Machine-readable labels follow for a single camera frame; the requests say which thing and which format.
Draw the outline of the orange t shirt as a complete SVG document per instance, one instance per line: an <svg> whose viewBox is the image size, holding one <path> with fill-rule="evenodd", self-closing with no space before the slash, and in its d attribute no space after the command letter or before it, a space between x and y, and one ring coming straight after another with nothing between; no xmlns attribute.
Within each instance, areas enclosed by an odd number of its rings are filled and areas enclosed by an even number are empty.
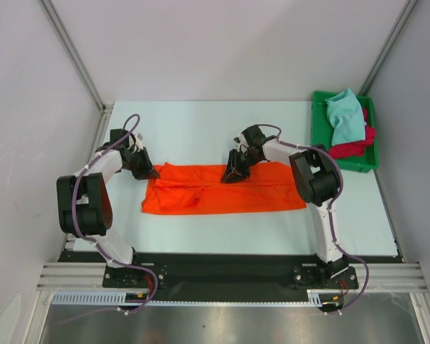
<svg viewBox="0 0 430 344"><path fill-rule="evenodd" d="M214 215L305 209L290 167L260 163L238 183L222 183L222 165L158 167L161 177L148 182L142 212L153 215Z"/></svg>

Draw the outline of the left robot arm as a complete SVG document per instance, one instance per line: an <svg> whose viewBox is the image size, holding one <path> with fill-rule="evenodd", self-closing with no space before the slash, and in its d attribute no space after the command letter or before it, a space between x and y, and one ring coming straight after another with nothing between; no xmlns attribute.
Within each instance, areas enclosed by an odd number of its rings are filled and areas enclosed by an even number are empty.
<svg viewBox="0 0 430 344"><path fill-rule="evenodd" d="M89 243L109 267L120 267L119 278L134 287L143 281L144 269L133 262L134 248L113 228L113 208L107 190L108 181L123 170L130 171L138 181L160 177L142 136L114 129L110 131L110 140L98 148L87 165L57 179L57 207L61 230Z"/></svg>

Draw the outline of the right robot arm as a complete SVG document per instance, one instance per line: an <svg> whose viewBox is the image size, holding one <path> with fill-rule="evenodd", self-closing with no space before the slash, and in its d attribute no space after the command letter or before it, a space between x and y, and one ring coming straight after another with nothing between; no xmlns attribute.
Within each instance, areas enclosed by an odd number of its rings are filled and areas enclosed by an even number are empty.
<svg viewBox="0 0 430 344"><path fill-rule="evenodd" d="M342 173L325 146L297 145L284 142L280 134L267 136L260 125L243 130L229 152L222 183L237 183L250 177L252 166L261 162L289 165L299 197L310 206L317 239L316 255L321 266L317 281L334 287L348 269L347 254L338 237L336 201L343 190Z"/></svg>

